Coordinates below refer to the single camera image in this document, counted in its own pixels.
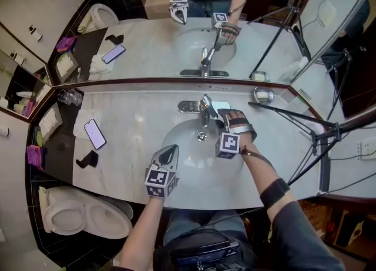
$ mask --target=marble countertop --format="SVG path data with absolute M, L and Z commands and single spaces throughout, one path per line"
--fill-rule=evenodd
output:
M 107 144 L 97 150 L 96 168 L 81 169 L 75 159 L 94 150 L 88 140 L 76 139 L 72 184 L 101 195 L 136 203 L 146 203 L 143 185 L 145 169 L 153 154 L 161 148 L 163 138 L 177 124 L 199 118 L 198 114 L 182 114 L 177 104 L 183 100 L 198 101 L 207 92 L 198 91 L 127 91 L 85 92 L 82 109 L 102 112 L 100 129 Z M 249 92 L 214 92 L 214 101 L 227 101 L 244 112 L 258 133 L 255 141 L 261 153 L 274 165 L 278 174 L 289 180 L 310 147 L 300 130 L 272 111 L 248 106 Z M 279 96 L 273 105 L 286 107 Z M 320 164 L 315 165 L 291 190 L 298 199 L 314 196 L 318 191 Z M 166 207 L 181 209 L 240 209 L 261 206 L 251 174 L 244 165 L 241 172 L 217 188 L 192 188 L 179 184 L 167 198 Z
M 241 32 L 236 39 L 236 54 L 226 65 L 212 67 L 214 70 L 227 71 L 231 79 L 249 79 L 278 27 L 253 23 L 248 25 L 240 21 Z M 111 41 L 106 41 L 108 35 L 124 34 L 122 45 L 126 52 L 114 60 L 112 72 L 99 75 L 91 74 L 89 79 L 124 79 L 142 77 L 180 76 L 183 69 L 198 69 L 200 66 L 200 51 L 203 43 L 200 41 L 190 44 L 180 44 L 176 40 L 186 32 L 197 30 L 203 39 L 214 44 L 216 33 L 212 31 L 210 18 L 189 18 L 186 25 L 180 25 L 171 19 L 156 19 L 141 22 L 131 22 L 108 28 L 100 45 L 98 53 L 106 54 L 113 47 Z M 176 53 L 178 47 L 197 47 L 197 57 L 192 61 L 179 59 Z M 227 48 L 222 48 L 216 55 L 222 55 Z M 277 82 L 283 73 L 283 68 L 301 59 L 300 51 L 291 33 L 283 30 L 277 42 L 272 47 L 259 70 L 269 73 L 273 82 Z

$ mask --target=toilet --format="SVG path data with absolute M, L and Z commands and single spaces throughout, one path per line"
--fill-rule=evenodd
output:
M 136 18 L 119 21 L 115 13 L 106 5 L 94 4 L 83 17 L 79 25 L 78 32 L 88 33 L 97 29 L 109 28 L 119 24 L 144 21 L 146 19 Z
M 114 204 L 71 186 L 40 187 L 39 202 L 43 226 L 48 233 L 69 236 L 84 230 L 107 239 L 121 239 L 132 229 L 127 214 Z M 132 217 L 130 205 L 121 203 Z

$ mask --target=jeans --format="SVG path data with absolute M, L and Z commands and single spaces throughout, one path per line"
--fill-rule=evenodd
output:
M 169 225 L 167 227 L 167 231 L 163 237 L 163 245 L 166 245 L 171 240 L 175 239 L 176 237 L 196 229 L 201 225 L 197 222 L 194 222 L 190 218 L 190 212 L 187 210 L 175 210 L 170 217 Z M 235 210 L 221 210 L 217 212 L 209 221 L 209 223 L 226 218 L 228 216 L 236 215 Z M 223 220 L 219 223 L 213 224 L 211 226 L 205 227 L 211 228 L 218 231 L 238 231 L 245 236 L 247 236 L 246 228 L 244 227 L 243 220 L 241 217 L 236 216 L 231 219 Z
M 213 13 L 228 13 L 230 11 L 231 0 L 199 2 L 188 0 L 188 17 L 212 17 Z

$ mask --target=faucet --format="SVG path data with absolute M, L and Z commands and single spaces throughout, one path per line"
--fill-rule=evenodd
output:
M 218 114 L 213 107 L 212 99 L 207 95 L 200 100 L 200 115 L 201 115 L 201 123 L 204 128 L 206 128 L 209 124 L 210 117 L 218 118 Z
M 207 52 L 207 48 L 202 49 L 202 55 L 201 55 L 201 76 L 203 78 L 208 78 L 210 73 L 210 68 L 212 67 L 212 59 L 214 56 L 214 53 L 216 52 L 215 48 L 212 48 L 209 50 L 209 53 Z

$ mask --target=phone screen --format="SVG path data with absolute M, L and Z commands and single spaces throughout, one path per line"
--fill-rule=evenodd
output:
M 122 45 L 116 45 L 111 51 L 109 51 L 106 55 L 102 57 L 102 60 L 105 64 L 110 63 L 114 60 L 117 56 L 119 56 L 122 52 L 125 51 L 125 47 Z
M 86 133 L 89 135 L 90 140 L 92 141 L 94 148 L 99 149 L 106 143 L 105 138 L 100 132 L 96 122 L 91 119 L 84 125 Z

